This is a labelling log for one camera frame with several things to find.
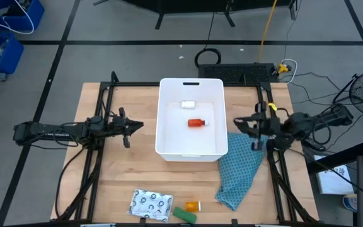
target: white cable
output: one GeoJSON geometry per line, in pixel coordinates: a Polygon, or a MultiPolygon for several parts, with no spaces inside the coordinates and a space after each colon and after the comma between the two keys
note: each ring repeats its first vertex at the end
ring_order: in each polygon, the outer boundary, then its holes
{"type": "Polygon", "coordinates": [[[19,31],[16,31],[16,30],[14,30],[14,29],[12,29],[12,28],[10,28],[10,26],[9,26],[9,24],[5,21],[5,16],[3,16],[3,20],[4,20],[4,22],[5,22],[5,24],[7,25],[7,26],[5,26],[5,25],[1,25],[0,24],[0,26],[1,27],[3,27],[3,28],[6,28],[6,29],[8,29],[8,30],[11,30],[12,32],[16,32],[16,33],[19,33],[19,34],[22,34],[22,35],[30,35],[30,34],[32,34],[34,31],[35,31],[35,26],[33,25],[33,22],[32,22],[32,19],[30,19],[30,17],[29,17],[29,15],[28,15],[28,13],[26,13],[26,11],[22,8],[22,6],[19,4],[19,2],[18,2],[18,0],[14,0],[16,3],[17,3],[17,5],[19,6],[19,8],[21,8],[22,9],[22,11],[26,14],[26,16],[28,17],[28,19],[29,19],[29,21],[30,21],[30,23],[32,24],[32,31],[31,32],[19,32],[19,31]]]}
{"type": "Polygon", "coordinates": [[[281,63],[283,64],[283,63],[284,63],[284,61],[291,61],[291,62],[295,63],[295,70],[294,70],[294,74],[292,75],[291,80],[287,82],[287,84],[289,84],[289,83],[290,83],[290,82],[292,82],[292,81],[294,80],[294,78],[295,78],[296,71],[297,71],[297,62],[296,62],[294,59],[284,59],[284,60],[282,60],[282,61],[281,61],[281,63]]]}

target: blue patterned towel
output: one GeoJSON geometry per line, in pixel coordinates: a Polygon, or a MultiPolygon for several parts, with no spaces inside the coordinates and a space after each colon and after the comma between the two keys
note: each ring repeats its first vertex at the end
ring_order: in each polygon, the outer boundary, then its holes
{"type": "Polygon", "coordinates": [[[235,211],[253,184],[265,156],[267,137],[262,136],[263,151],[252,151],[255,139],[247,134],[228,132],[228,153],[219,158],[221,188],[215,199],[235,211]]]}

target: blue bin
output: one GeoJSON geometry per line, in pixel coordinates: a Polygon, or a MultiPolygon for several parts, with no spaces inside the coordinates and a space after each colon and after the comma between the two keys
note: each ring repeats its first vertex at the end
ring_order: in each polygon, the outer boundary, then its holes
{"type": "MultiPolygon", "coordinates": [[[[16,4],[14,0],[0,0],[0,9],[6,8],[11,4],[16,4]]],[[[30,6],[27,10],[27,13],[32,19],[33,25],[35,27],[35,30],[37,29],[38,25],[40,24],[40,20],[42,19],[42,16],[44,14],[44,7],[42,6],[42,3],[40,3],[39,0],[32,0],[30,3],[30,6]]],[[[5,21],[7,24],[9,24],[9,27],[16,30],[16,31],[31,31],[32,30],[32,24],[29,21],[29,18],[24,16],[6,16],[5,21]]],[[[0,25],[6,26],[3,17],[0,16],[0,25]]],[[[8,30],[6,28],[3,28],[0,26],[0,31],[8,30]]]]}
{"type": "Polygon", "coordinates": [[[10,33],[0,33],[0,45],[9,39],[0,58],[0,73],[12,74],[18,66],[23,46],[10,33]]]}

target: wooden tabletop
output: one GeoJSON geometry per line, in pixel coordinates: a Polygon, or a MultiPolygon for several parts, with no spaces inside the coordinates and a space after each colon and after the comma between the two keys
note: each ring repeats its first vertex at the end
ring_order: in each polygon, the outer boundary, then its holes
{"type": "MultiPolygon", "coordinates": [[[[98,96],[99,83],[85,83],[79,99],[75,121],[84,121],[93,116],[98,96]]],[[[218,162],[179,163],[166,162],[155,152],[156,115],[159,87],[116,87],[112,110],[117,114],[119,107],[132,120],[144,122],[144,127],[130,137],[131,148],[123,147],[122,137],[109,137],[105,142],[100,181],[96,196],[93,222],[136,223],[139,217],[127,214],[135,189],[174,195],[173,207],[184,207],[186,201],[201,201],[202,211],[197,214],[197,223],[228,224],[238,219],[239,224],[277,223],[274,192],[268,161],[263,159],[255,176],[253,186],[236,211],[228,209],[214,198],[221,182],[218,162]]],[[[235,117],[249,116],[258,102],[255,88],[225,87],[226,120],[229,132],[238,132],[233,124],[235,117]]],[[[286,84],[272,84],[274,102],[278,107],[293,112],[286,84]]],[[[287,118],[285,112],[278,112],[281,120],[287,118]]],[[[292,146],[302,151],[301,144],[292,146]]],[[[67,150],[65,163],[80,148],[67,150]]],[[[62,213],[79,191],[84,151],[67,168],[61,183],[59,212],[62,213]]],[[[295,152],[285,152],[291,189],[303,207],[312,217],[318,219],[312,188],[304,157],[295,152]]],[[[285,219],[289,220],[286,198],[281,191],[285,219]]],[[[83,206],[86,216],[87,206],[83,206]]],[[[148,219],[148,223],[159,222],[148,219]]],[[[182,220],[171,215],[170,223],[182,220]]]]}

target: small orange bottle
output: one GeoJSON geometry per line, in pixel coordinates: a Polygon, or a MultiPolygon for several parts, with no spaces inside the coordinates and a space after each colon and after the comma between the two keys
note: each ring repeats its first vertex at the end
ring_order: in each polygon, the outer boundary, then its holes
{"type": "Polygon", "coordinates": [[[188,212],[201,211],[201,202],[200,201],[186,202],[186,211],[188,212]]]}
{"type": "Polygon", "coordinates": [[[201,127],[201,126],[207,126],[208,122],[201,120],[201,119],[189,119],[188,120],[188,126],[189,127],[201,127]]]}

